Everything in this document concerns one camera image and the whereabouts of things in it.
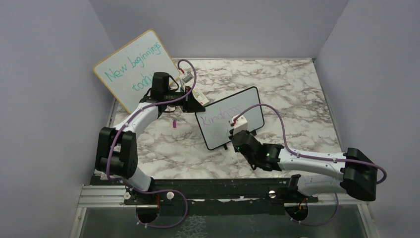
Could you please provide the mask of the black-framed whiteboard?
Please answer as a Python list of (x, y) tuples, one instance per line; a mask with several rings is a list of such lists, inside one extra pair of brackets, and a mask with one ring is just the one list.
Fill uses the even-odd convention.
[(259, 91), (252, 86), (205, 106), (204, 112), (195, 113), (207, 149), (214, 150), (229, 143), (229, 121), (260, 102)]

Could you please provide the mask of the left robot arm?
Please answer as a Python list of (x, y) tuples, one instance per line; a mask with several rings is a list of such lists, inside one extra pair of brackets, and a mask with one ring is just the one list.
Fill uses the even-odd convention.
[(135, 111), (115, 127), (103, 127), (99, 132), (95, 169), (109, 180), (120, 179), (130, 185), (137, 191), (138, 199), (146, 204), (155, 199), (156, 191), (151, 187), (153, 178), (138, 167), (138, 137), (168, 106), (179, 107), (184, 113), (206, 110), (192, 94), (192, 88), (170, 89), (172, 79), (166, 72), (155, 72), (151, 88)]

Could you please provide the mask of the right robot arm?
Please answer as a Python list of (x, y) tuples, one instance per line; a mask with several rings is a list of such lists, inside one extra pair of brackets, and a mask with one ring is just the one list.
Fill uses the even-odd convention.
[(300, 152), (281, 144), (262, 144), (245, 130), (234, 134), (231, 142), (253, 170), (311, 173), (291, 176), (286, 196), (293, 202), (322, 193), (345, 193), (361, 201), (376, 199), (378, 166), (359, 149), (336, 154)]

